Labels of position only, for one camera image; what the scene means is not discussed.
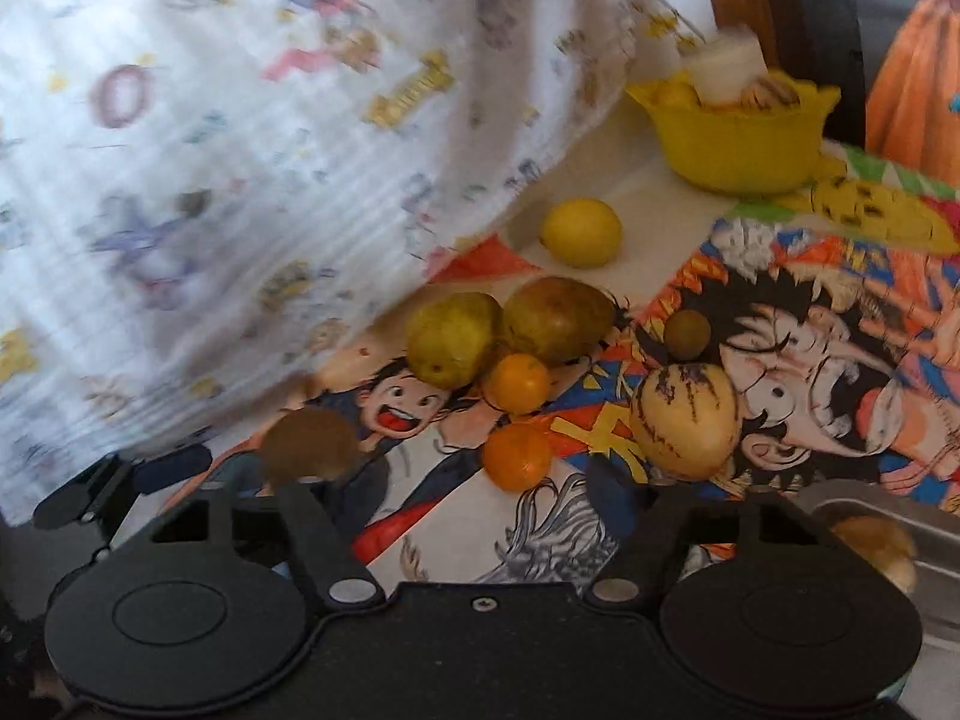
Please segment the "striped pale melon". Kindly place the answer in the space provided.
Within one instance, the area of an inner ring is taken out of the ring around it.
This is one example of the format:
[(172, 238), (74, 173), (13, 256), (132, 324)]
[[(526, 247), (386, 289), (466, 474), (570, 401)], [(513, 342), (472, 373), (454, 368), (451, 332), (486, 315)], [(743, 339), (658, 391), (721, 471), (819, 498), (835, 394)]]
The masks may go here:
[(874, 569), (884, 574), (905, 595), (918, 585), (918, 548), (905, 528), (889, 518), (858, 515), (836, 522), (832, 534), (841, 539)]

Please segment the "white glass jar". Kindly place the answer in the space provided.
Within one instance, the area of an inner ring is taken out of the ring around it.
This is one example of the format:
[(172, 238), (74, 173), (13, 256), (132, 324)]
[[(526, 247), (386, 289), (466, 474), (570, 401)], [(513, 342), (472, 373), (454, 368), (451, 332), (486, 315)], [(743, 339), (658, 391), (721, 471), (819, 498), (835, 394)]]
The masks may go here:
[(704, 104), (731, 104), (768, 67), (757, 35), (747, 26), (724, 28), (682, 50), (682, 67)]

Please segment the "yellow lemon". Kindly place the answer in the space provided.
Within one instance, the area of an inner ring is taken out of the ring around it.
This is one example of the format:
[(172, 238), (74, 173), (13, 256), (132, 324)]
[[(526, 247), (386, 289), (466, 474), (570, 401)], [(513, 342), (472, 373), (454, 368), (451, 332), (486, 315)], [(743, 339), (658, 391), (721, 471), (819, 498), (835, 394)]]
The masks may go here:
[(623, 224), (599, 199), (571, 199), (552, 206), (540, 224), (539, 242), (562, 265), (594, 270), (620, 254)]

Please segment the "brown kiwi fruit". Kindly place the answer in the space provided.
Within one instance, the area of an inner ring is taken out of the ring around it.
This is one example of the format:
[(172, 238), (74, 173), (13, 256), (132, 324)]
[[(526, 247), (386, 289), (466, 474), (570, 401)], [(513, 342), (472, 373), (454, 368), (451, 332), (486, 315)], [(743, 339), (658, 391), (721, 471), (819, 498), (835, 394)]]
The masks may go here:
[(306, 406), (288, 411), (262, 436), (257, 457), (270, 483), (335, 481), (363, 458), (353, 426), (335, 411)]

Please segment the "small orange mandarin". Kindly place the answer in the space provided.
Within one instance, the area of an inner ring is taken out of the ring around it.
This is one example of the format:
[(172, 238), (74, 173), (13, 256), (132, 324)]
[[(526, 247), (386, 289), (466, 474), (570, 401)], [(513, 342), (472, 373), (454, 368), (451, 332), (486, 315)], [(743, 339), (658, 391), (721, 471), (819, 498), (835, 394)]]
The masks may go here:
[(485, 376), (485, 400), (510, 415), (528, 415), (539, 410), (550, 397), (550, 369), (532, 355), (511, 353), (500, 359)]

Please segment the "white cartoon print cloth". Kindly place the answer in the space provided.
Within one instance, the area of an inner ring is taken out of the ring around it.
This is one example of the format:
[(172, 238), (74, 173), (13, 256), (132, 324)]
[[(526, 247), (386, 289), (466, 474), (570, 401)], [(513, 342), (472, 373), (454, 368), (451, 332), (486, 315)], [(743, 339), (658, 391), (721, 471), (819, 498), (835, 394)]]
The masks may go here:
[(2, 0), (2, 515), (226, 421), (607, 117), (656, 0)]

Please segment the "yellow plastic bowl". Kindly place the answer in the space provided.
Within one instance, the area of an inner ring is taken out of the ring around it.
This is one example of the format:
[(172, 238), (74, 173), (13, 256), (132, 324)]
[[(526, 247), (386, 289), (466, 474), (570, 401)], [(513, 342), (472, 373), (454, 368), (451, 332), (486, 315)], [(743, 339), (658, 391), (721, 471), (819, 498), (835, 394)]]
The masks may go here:
[(649, 104), (656, 82), (631, 85), (626, 96), (646, 110), (665, 162), (686, 182), (726, 195), (779, 195), (814, 177), (823, 129), (841, 99), (834, 86), (791, 80), (800, 94), (793, 109), (656, 107)]

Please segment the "small brown round fruit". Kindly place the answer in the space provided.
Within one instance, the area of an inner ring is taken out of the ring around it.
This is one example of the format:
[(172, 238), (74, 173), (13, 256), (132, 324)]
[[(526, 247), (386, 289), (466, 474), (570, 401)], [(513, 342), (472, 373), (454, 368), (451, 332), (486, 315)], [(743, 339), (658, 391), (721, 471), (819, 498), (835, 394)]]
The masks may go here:
[(664, 325), (664, 344), (675, 361), (694, 361), (703, 355), (711, 341), (711, 325), (698, 310), (674, 312)]

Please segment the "painted lady poster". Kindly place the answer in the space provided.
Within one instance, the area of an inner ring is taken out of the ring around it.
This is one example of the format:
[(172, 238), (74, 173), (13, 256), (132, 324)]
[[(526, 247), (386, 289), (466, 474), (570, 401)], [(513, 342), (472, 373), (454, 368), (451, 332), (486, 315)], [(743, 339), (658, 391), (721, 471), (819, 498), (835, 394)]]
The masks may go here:
[(867, 149), (957, 187), (957, 96), (958, 10), (949, 0), (919, 0), (867, 96)]

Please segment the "yellow fruit in bowl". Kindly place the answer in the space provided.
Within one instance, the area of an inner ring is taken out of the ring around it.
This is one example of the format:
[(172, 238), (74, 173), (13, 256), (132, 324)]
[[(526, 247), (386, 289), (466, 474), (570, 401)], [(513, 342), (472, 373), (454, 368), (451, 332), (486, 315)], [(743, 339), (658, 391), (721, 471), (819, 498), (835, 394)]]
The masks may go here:
[(670, 76), (654, 83), (649, 93), (649, 104), (656, 107), (676, 107), (677, 109), (698, 109), (700, 96), (690, 80), (683, 73)]

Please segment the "green-yellow pear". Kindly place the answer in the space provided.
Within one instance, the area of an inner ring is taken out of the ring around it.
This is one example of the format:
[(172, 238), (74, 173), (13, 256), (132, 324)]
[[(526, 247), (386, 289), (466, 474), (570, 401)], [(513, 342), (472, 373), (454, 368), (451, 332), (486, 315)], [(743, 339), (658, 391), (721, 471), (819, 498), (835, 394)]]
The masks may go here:
[(407, 322), (405, 358), (431, 387), (467, 387), (490, 360), (501, 323), (500, 303), (487, 293), (455, 293), (423, 305)]

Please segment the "colourful anime poster mat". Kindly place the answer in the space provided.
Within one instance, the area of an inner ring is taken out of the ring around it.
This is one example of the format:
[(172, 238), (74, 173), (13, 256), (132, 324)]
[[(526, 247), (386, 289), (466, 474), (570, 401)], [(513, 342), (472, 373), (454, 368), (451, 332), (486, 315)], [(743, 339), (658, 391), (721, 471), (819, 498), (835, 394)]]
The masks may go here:
[(957, 200), (851, 153), (791, 206), (838, 232), (720, 221), (532, 413), (402, 361), (320, 395), (368, 441), (331, 514), (377, 580), (586, 582), (630, 533), (590, 457), (641, 489), (857, 479), (957, 511)]

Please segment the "striped pepino melon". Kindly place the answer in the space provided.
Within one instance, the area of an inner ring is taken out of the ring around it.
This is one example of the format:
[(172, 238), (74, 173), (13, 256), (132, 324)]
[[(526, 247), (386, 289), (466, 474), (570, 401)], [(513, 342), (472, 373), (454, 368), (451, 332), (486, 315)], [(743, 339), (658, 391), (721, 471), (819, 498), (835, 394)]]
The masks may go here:
[(715, 476), (739, 444), (736, 389), (716, 364), (682, 362), (649, 372), (631, 400), (631, 431), (641, 454), (683, 481)]

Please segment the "grey metal baking tray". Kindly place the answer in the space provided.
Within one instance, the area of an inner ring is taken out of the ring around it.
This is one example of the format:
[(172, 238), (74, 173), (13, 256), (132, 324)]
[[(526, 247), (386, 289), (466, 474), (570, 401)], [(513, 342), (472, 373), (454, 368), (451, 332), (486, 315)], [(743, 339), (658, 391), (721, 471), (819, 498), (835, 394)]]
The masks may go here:
[(923, 647), (900, 704), (916, 718), (958, 715), (958, 518), (869, 484), (835, 479), (799, 507), (896, 585), (923, 621)]

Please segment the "brownish green pear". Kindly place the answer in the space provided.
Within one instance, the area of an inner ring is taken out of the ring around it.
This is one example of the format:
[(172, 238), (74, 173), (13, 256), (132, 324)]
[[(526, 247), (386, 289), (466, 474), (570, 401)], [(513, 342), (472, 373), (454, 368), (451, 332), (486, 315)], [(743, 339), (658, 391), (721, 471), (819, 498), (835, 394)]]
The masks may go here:
[(589, 355), (619, 315), (600, 289), (567, 277), (529, 281), (503, 305), (503, 341), (514, 353), (562, 366)]

